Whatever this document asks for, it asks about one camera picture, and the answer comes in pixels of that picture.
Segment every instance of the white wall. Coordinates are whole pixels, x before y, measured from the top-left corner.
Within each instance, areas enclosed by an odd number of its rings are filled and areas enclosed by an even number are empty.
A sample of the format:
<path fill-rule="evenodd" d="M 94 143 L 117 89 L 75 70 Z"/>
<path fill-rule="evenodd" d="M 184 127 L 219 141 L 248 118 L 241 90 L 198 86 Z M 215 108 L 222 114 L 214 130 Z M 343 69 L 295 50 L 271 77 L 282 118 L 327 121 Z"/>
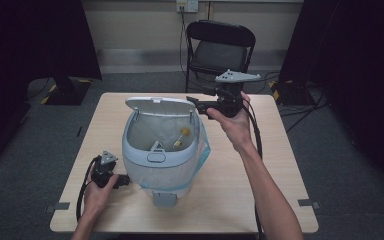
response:
<path fill-rule="evenodd" d="M 95 48 L 178 50 L 182 18 L 175 1 L 83 3 Z M 302 3 L 199 2 L 185 24 L 210 19 L 241 24 L 254 32 L 255 51 L 287 50 Z"/>

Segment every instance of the person's right hand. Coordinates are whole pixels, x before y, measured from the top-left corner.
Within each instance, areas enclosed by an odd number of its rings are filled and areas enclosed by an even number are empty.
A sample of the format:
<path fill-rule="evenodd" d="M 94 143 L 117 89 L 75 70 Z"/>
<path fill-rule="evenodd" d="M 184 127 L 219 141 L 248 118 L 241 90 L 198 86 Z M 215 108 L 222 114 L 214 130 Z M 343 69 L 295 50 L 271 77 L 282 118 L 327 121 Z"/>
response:
<path fill-rule="evenodd" d="M 250 98 L 244 92 L 241 92 L 241 94 L 243 99 L 246 100 L 243 101 L 243 104 L 246 108 L 248 108 L 248 102 L 250 101 Z M 242 149 L 246 144 L 252 144 L 249 128 L 249 117 L 245 110 L 241 109 L 239 113 L 233 118 L 224 116 L 214 108 L 208 108 L 207 114 L 220 123 L 223 131 L 232 142 L 233 148 L 236 151 L 239 152 L 240 149 Z"/>

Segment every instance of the black curtain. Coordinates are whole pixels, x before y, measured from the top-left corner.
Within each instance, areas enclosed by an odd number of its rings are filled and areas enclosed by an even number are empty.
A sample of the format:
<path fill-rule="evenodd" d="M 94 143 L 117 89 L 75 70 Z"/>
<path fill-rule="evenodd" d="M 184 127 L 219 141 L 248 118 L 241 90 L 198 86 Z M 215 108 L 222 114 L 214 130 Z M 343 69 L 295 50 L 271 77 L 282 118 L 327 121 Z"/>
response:
<path fill-rule="evenodd" d="M 384 172 L 384 1 L 305 0 L 294 36 L 285 76 L 324 85 L 357 146 Z"/>
<path fill-rule="evenodd" d="M 35 79 L 101 79 L 80 0 L 0 0 L 0 137 Z"/>

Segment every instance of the cable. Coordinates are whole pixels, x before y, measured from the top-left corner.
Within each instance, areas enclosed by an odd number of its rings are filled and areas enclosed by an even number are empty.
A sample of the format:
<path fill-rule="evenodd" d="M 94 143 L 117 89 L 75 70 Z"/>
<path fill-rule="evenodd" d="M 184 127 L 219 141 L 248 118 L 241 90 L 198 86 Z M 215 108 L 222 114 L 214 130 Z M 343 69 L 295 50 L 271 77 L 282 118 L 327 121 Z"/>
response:
<path fill-rule="evenodd" d="M 207 20 L 210 20 L 210 12 L 211 12 L 211 4 L 212 2 L 208 2 L 208 12 L 207 12 Z"/>
<path fill-rule="evenodd" d="M 320 104 L 321 102 L 321 99 L 323 98 L 323 96 L 325 95 L 324 92 L 322 92 L 320 94 L 320 97 L 319 97 L 319 100 L 317 101 L 318 104 Z M 320 105 L 318 106 L 317 104 L 314 104 L 314 106 L 310 106 L 310 109 L 305 109 L 307 108 L 308 106 L 302 106 L 302 107 L 295 107 L 295 109 L 282 109 L 279 111 L 279 113 L 283 112 L 283 111 L 300 111 L 300 112 L 293 112 L 293 113 L 286 113 L 286 114 L 282 114 L 280 115 L 281 117 L 285 117 L 285 116 L 291 116 L 291 115 L 297 115 L 297 114 L 302 114 L 302 113 L 306 113 L 307 111 L 312 111 L 312 110 L 317 110 L 317 109 L 320 109 L 320 108 L 323 108 L 325 107 L 327 104 L 328 104 L 329 101 L 326 101 L 325 103 L 323 103 L 323 105 Z"/>
<path fill-rule="evenodd" d="M 247 102 L 251 108 L 252 114 L 248 108 L 246 108 L 244 105 L 242 105 L 242 109 L 244 109 L 245 112 L 248 114 L 248 117 L 252 123 L 252 127 L 254 128 L 255 142 L 257 144 L 257 151 L 258 151 L 258 154 L 260 155 L 260 158 L 263 159 L 263 147 L 262 147 L 262 143 L 261 143 L 260 129 L 258 128 L 258 125 L 257 125 L 257 118 L 255 117 L 254 108 L 251 106 L 251 103 L 249 101 L 247 101 L 246 99 L 243 99 L 243 100 L 245 102 Z M 255 222 L 257 224 L 257 229 L 258 229 L 258 239 L 263 240 L 263 239 L 265 239 L 265 235 L 263 233 L 263 228 L 261 227 L 261 222 L 260 222 L 260 218 L 258 216 L 256 205 L 254 205 L 254 212 L 255 212 Z"/>
<path fill-rule="evenodd" d="M 302 116 L 300 119 L 298 119 L 298 121 L 296 121 L 291 127 L 289 127 L 287 130 L 286 130 L 286 133 L 288 133 L 289 131 L 291 131 L 296 125 L 298 125 L 298 123 L 300 123 L 302 120 L 304 120 L 304 118 L 306 118 L 308 115 L 310 115 L 310 113 L 316 111 L 316 109 L 318 109 L 318 105 L 320 104 L 321 100 L 322 100 L 322 97 L 323 97 L 324 94 L 322 94 L 319 98 L 319 100 L 317 101 L 317 103 L 314 105 L 314 107 L 312 107 L 311 109 L 307 110 L 306 111 L 306 114 L 304 116 Z"/>
<path fill-rule="evenodd" d="M 82 214 L 80 213 L 81 211 L 81 208 L 82 208 L 82 201 L 83 201 L 83 196 L 85 194 L 85 190 L 86 190 L 86 187 L 87 185 L 90 183 L 86 183 L 87 182 L 87 177 L 89 176 L 89 172 L 90 172 L 90 169 L 92 168 L 92 165 L 99 160 L 99 157 L 96 157 L 94 158 L 90 163 L 89 163 L 89 166 L 87 167 L 87 171 L 86 171 L 86 174 L 85 174 L 85 178 L 83 180 L 83 183 L 82 183 L 82 187 L 80 188 L 80 192 L 79 192 L 79 197 L 77 198 L 77 207 L 76 207 L 76 217 L 77 217 L 77 221 L 79 221 L 80 217 L 82 216 Z"/>
<path fill-rule="evenodd" d="M 269 72 L 269 73 L 267 73 L 267 74 L 264 76 L 263 80 L 262 80 L 262 81 L 264 81 L 264 86 L 263 86 L 263 88 L 262 88 L 261 90 L 257 91 L 257 92 L 254 93 L 254 94 L 259 94 L 259 93 L 261 93 L 262 91 L 264 91 L 264 89 L 266 89 L 266 86 L 267 86 L 267 81 L 270 80 L 270 79 L 273 79 L 273 78 L 276 78 L 276 77 L 279 76 L 279 74 L 277 74 L 277 75 L 275 75 L 275 76 L 273 76 L 273 77 L 269 77 L 269 78 L 267 78 L 267 76 L 269 76 L 270 74 L 273 74 L 273 73 L 279 73 L 279 72 Z"/>
<path fill-rule="evenodd" d="M 287 106 L 287 107 L 289 107 L 289 108 L 279 110 L 279 113 L 282 113 L 284 111 L 302 111 L 304 109 L 305 109 L 304 112 L 308 111 L 308 106 L 301 106 L 301 107 Z M 281 117 L 287 116 L 287 115 L 293 115 L 293 114 L 295 114 L 295 113 L 287 113 L 285 115 L 281 115 Z"/>
<path fill-rule="evenodd" d="M 185 26 L 185 16 L 184 16 L 184 8 L 180 7 L 180 14 L 182 15 L 182 30 L 180 31 L 180 68 L 182 69 L 183 75 L 186 77 L 185 70 L 183 70 L 183 65 L 182 65 L 182 43 L 183 43 L 183 32 L 186 30 Z"/>

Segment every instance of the wooden table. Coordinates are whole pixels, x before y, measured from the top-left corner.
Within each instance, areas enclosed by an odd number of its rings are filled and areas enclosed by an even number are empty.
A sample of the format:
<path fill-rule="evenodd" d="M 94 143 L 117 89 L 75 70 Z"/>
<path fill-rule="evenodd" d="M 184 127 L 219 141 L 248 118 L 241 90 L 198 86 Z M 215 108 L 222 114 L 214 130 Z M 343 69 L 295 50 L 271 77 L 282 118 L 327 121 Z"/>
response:
<path fill-rule="evenodd" d="M 202 94 L 105 93 L 93 115 L 60 202 L 67 210 L 56 210 L 51 221 L 55 232 L 76 228 L 76 202 L 90 161 L 103 150 L 117 157 L 115 173 L 125 174 L 121 139 L 132 110 L 124 103 L 133 96 L 172 97 L 186 95 L 212 101 Z M 308 199 L 275 102 L 268 95 L 251 95 L 251 104 L 261 131 L 264 163 L 295 211 L 303 232 L 318 230 L 311 206 L 300 206 Z M 234 151 L 220 125 L 201 115 L 211 146 L 211 154 L 193 181 L 191 191 L 178 199 L 173 208 L 157 208 L 140 186 L 130 184 L 113 190 L 107 209 L 94 231 L 134 233 L 253 233 L 257 232 L 254 199 L 239 154 Z"/>

